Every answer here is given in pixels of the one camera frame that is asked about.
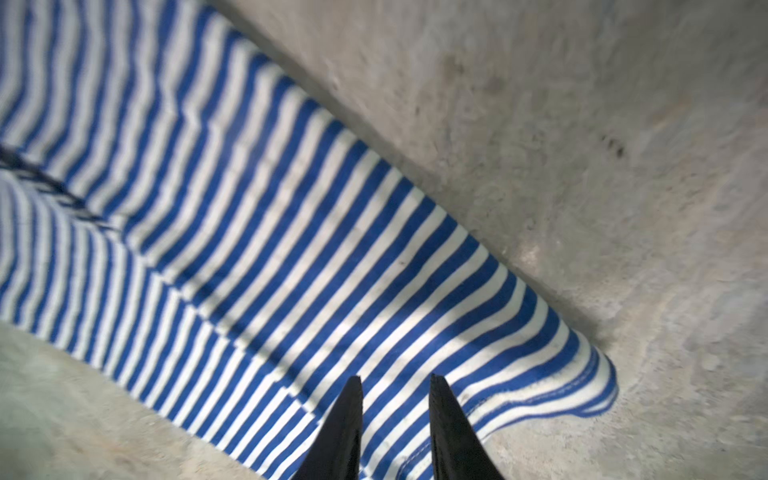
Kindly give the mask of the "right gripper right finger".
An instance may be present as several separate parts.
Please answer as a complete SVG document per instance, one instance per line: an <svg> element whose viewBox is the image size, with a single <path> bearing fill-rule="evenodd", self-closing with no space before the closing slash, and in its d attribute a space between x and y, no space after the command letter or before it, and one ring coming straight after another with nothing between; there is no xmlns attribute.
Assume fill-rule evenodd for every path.
<svg viewBox="0 0 768 480"><path fill-rule="evenodd" d="M443 376L429 388L433 476L436 480L502 480Z"/></svg>

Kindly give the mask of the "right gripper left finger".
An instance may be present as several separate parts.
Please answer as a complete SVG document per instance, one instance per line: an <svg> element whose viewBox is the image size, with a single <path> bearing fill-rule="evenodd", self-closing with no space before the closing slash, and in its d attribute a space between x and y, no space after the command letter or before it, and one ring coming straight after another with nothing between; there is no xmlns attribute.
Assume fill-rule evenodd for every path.
<svg viewBox="0 0 768 480"><path fill-rule="evenodd" d="M358 479L362 429L362 382L353 376L328 412L293 479Z"/></svg>

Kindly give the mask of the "blue white striped tank top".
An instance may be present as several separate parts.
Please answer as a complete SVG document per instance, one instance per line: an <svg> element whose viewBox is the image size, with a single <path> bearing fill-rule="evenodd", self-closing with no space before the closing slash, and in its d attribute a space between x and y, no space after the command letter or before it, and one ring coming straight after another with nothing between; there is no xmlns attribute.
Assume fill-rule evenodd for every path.
<svg viewBox="0 0 768 480"><path fill-rule="evenodd" d="M432 475L429 379L481 438L591 417L612 362L200 1L1 5L1 318L268 479L347 379L364 479Z"/></svg>

